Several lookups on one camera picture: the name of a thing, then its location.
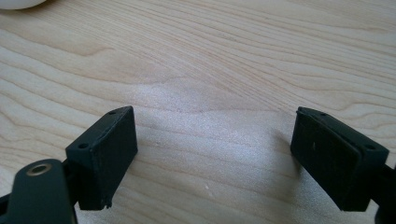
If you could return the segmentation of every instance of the white object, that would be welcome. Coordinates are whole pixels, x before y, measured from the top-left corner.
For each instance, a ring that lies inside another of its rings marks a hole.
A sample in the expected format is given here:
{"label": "white object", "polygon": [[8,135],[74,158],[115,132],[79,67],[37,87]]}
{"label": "white object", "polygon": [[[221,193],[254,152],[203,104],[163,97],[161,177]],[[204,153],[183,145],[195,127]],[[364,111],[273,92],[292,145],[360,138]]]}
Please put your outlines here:
{"label": "white object", "polygon": [[46,0],[0,0],[1,9],[22,9],[37,6]]}

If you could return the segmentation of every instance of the white round object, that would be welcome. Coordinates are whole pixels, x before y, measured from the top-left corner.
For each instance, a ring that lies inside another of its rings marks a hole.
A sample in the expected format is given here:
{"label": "white round object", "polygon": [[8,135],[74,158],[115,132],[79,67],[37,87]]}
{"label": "white round object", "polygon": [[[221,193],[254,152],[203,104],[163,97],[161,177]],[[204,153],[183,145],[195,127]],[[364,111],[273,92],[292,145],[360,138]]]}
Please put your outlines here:
{"label": "white round object", "polygon": [[0,0],[1,9],[22,9],[37,6],[46,0]]}

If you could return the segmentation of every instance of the wooden surface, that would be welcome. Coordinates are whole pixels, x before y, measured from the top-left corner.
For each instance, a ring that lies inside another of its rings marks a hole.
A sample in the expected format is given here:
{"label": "wooden surface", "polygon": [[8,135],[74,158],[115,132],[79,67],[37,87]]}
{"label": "wooden surface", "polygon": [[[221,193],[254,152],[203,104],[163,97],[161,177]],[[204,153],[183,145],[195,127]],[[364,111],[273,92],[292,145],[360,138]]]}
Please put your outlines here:
{"label": "wooden surface", "polygon": [[139,152],[113,207],[80,223],[374,223],[290,155],[299,105],[396,162],[393,0],[52,0],[0,11],[0,194],[107,111]]}

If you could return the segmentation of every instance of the light wood tabletop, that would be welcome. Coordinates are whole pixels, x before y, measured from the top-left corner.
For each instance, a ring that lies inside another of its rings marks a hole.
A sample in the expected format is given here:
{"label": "light wood tabletop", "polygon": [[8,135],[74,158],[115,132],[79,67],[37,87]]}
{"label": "light wood tabletop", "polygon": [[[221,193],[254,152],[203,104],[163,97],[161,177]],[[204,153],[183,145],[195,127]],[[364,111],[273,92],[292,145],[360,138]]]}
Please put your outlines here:
{"label": "light wood tabletop", "polygon": [[139,152],[79,223],[374,223],[341,212],[290,155],[324,111],[396,163],[393,0],[49,0],[0,10],[0,195],[107,111]]}

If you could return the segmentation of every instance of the wood grain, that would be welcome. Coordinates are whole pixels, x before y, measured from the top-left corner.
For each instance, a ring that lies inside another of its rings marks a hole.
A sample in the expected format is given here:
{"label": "wood grain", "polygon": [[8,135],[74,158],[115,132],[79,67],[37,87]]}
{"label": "wood grain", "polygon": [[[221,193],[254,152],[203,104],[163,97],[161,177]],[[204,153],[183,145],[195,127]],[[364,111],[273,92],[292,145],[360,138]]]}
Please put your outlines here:
{"label": "wood grain", "polygon": [[299,105],[396,163],[392,0],[49,0],[0,11],[0,194],[133,105],[139,153],[79,223],[374,223],[293,160]]}

